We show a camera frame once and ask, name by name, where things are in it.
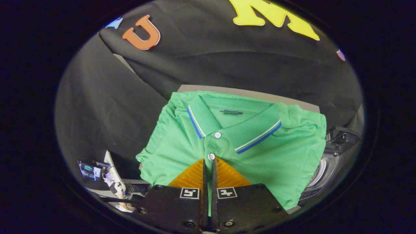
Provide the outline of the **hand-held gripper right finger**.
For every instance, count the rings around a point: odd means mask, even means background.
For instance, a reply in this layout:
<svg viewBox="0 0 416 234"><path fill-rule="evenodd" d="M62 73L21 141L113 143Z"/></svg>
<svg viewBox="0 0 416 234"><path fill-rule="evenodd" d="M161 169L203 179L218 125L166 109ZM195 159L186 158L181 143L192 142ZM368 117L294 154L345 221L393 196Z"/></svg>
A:
<svg viewBox="0 0 416 234"><path fill-rule="evenodd" d="M217 233L257 233L288 220L266 185L252 184L220 158L212 169L211 226Z"/></svg>

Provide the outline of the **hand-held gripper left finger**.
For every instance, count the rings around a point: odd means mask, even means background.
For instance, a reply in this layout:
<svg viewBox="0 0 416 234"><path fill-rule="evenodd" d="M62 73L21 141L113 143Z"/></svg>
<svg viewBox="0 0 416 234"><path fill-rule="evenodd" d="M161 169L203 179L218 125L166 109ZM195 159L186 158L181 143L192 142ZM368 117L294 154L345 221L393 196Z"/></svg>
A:
<svg viewBox="0 0 416 234"><path fill-rule="evenodd" d="M204 159L193 163L169 185L154 185L138 205L138 220L166 233L201 233L207 218Z"/></svg>

